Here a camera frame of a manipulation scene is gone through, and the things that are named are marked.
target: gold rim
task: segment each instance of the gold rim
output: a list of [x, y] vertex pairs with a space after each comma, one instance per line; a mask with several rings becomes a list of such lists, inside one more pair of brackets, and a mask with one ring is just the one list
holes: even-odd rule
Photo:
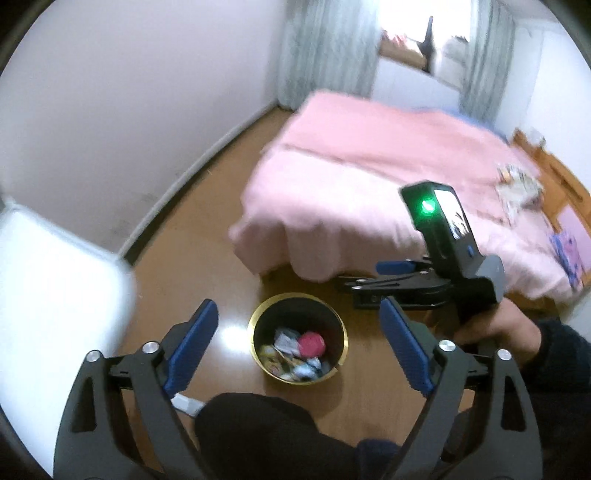
[[[336, 362], [336, 365], [325, 376], [320, 377], [316, 380], [309, 381], [309, 382], [288, 382], [287, 380], [283, 380], [282, 378], [276, 377], [275, 375], [273, 375], [271, 372], [269, 372], [269, 370], [267, 370], [263, 366], [261, 360], [258, 358], [258, 354], [255, 349], [255, 335], [254, 335], [255, 334], [255, 327], [256, 327], [256, 324], [258, 323], [259, 319], [261, 318], [261, 315], [263, 314], [263, 312], [267, 308], [269, 308], [271, 305], [277, 303], [278, 301], [285, 300], [285, 299], [293, 299], [293, 298], [309, 299], [309, 300], [314, 300], [314, 301], [321, 303], [322, 305], [327, 307], [335, 315], [335, 317], [337, 317], [339, 319], [341, 328], [343, 329], [343, 353], [341, 354], [339, 361]], [[275, 295], [274, 297], [271, 297], [268, 300], [265, 300], [263, 303], [261, 303], [256, 308], [256, 310], [252, 314], [250, 322], [248, 322], [248, 336], [251, 339], [251, 355], [254, 358], [255, 362], [258, 364], [258, 366], [261, 367], [261, 369], [270, 377], [274, 378], [275, 380], [279, 380], [280, 382], [283, 382], [288, 385], [298, 385], [301, 387], [305, 387], [306, 385], [314, 385], [314, 384], [323, 382], [324, 380], [328, 380], [330, 377], [334, 377], [334, 375], [336, 375], [336, 373], [339, 371], [339, 367], [341, 367], [343, 365], [343, 363], [345, 362], [345, 359], [347, 358], [347, 353], [349, 352], [349, 337], [347, 335], [347, 329], [345, 328], [345, 324], [343, 323], [343, 320], [341, 320], [339, 314], [336, 313], [335, 310], [333, 309], [333, 307], [328, 305], [325, 301], [322, 301], [319, 298], [314, 297], [312, 295], [308, 295], [307, 293], [297, 293], [297, 292], [295, 292], [295, 293], [281, 293], [279, 295]]]

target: curtain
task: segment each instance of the curtain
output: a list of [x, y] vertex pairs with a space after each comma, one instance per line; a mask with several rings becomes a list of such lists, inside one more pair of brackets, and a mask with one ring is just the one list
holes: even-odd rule
[[294, 0], [279, 74], [279, 103], [296, 110], [317, 89], [369, 96], [381, 38], [379, 0]]
[[472, 0], [469, 61], [460, 110], [492, 125], [513, 58], [515, 21], [498, 0]]

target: dark clothing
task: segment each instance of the dark clothing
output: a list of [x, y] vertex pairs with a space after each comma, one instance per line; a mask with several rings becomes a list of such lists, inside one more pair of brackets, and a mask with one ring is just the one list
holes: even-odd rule
[[[544, 449], [544, 478], [590, 479], [591, 344], [559, 320], [522, 374]], [[279, 398], [223, 394], [195, 419], [205, 459], [221, 480], [378, 480], [398, 446], [357, 448], [321, 434], [310, 414]]]
[[548, 479], [590, 479], [591, 344], [559, 320], [538, 324], [542, 345], [523, 370]]
[[280, 398], [226, 393], [195, 418], [201, 453], [220, 480], [356, 480], [355, 449], [318, 431]]

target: green light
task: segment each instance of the green light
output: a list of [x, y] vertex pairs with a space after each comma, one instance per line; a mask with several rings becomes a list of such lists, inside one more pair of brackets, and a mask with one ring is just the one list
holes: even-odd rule
[[429, 215], [435, 211], [435, 202], [433, 200], [423, 200], [423, 213]]

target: hand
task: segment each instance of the hand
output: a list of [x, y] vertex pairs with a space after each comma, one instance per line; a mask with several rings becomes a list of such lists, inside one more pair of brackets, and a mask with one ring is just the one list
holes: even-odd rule
[[520, 368], [540, 351], [540, 329], [510, 300], [503, 299], [495, 308], [473, 316], [453, 335], [458, 345], [495, 339], [500, 348], [511, 352]]

